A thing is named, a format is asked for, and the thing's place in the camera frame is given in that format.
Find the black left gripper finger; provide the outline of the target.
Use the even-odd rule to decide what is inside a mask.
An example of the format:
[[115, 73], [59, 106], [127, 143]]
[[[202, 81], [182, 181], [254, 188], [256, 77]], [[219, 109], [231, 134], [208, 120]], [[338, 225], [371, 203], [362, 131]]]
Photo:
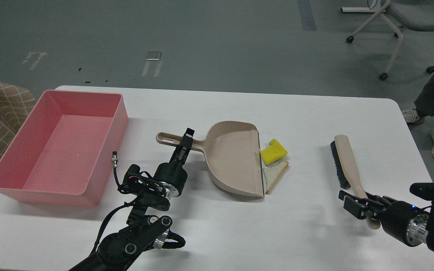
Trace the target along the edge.
[[183, 166], [186, 163], [188, 155], [193, 146], [193, 135], [194, 135], [194, 130], [191, 128], [187, 128], [186, 132], [182, 137], [182, 140], [176, 146], [174, 152], [172, 153], [172, 156], [170, 158], [170, 163], [177, 163], [181, 166]]

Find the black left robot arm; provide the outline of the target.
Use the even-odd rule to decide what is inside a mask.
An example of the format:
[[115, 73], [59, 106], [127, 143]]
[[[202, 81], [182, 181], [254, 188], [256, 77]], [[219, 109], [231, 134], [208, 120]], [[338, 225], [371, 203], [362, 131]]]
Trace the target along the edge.
[[[132, 164], [122, 181], [119, 181], [117, 152], [113, 152], [113, 175], [117, 190], [123, 195], [134, 195], [135, 199], [124, 202], [106, 215], [89, 256], [75, 265], [73, 271], [127, 271], [143, 252], [185, 246], [185, 239], [170, 229], [173, 223], [171, 217], [150, 215], [147, 209], [168, 211], [170, 200], [182, 194], [188, 178], [183, 166], [191, 151], [193, 135], [194, 130], [187, 128], [170, 160], [159, 164], [153, 175]], [[128, 207], [131, 211], [126, 227], [104, 236], [112, 217], [117, 211]]]

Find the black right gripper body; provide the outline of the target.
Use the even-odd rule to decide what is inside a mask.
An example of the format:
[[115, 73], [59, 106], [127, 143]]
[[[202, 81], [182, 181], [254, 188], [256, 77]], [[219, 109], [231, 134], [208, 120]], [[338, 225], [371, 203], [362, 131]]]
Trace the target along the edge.
[[390, 204], [375, 219], [388, 235], [408, 247], [427, 243], [429, 212], [403, 201]]

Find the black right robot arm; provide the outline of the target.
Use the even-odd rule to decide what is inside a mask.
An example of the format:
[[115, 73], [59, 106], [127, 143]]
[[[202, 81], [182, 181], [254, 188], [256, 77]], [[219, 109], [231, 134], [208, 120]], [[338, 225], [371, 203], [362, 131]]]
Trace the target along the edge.
[[419, 208], [388, 196], [367, 193], [366, 198], [360, 198], [343, 190], [339, 199], [355, 218], [376, 220], [384, 232], [408, 247], [425, 244], [434, 252], [434, 183], [414, 183], [410, 193], [431, 204]]

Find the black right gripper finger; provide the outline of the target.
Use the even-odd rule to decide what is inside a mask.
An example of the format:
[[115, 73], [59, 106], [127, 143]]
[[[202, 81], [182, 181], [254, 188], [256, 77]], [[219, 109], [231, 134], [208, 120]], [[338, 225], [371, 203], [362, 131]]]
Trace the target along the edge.
[[387, 196], [372, 195], [368, 192], [365, 192], [365, 194], [366, 196], [364, 198], [360, 198], [358, 196], [351, 195], [344, 190], [340, 190], [339, 199], [344, 201], [346, 197], [349, 197], [360, 204], [365, 204], [372, 207], [387, 207], [394, 203], [394, 199]]
[[357, 198], [355, 196], [344, 196], [343, 208], [355, 218], [364, 220], [374, 218], [377, 213], [384, 210], [384, 204], [368, 199]]

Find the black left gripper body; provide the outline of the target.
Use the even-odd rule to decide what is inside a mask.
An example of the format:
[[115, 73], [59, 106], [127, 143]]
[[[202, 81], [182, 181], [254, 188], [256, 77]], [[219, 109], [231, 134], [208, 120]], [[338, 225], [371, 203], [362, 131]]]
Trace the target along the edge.
[[186, 184], [188, 174], [183, 168], [184, 161], [172, 161], [159, 164], [153, 175], [153, 179], [163, 184], [172, 192], [172, 197], [178, 197], [182, 194]]

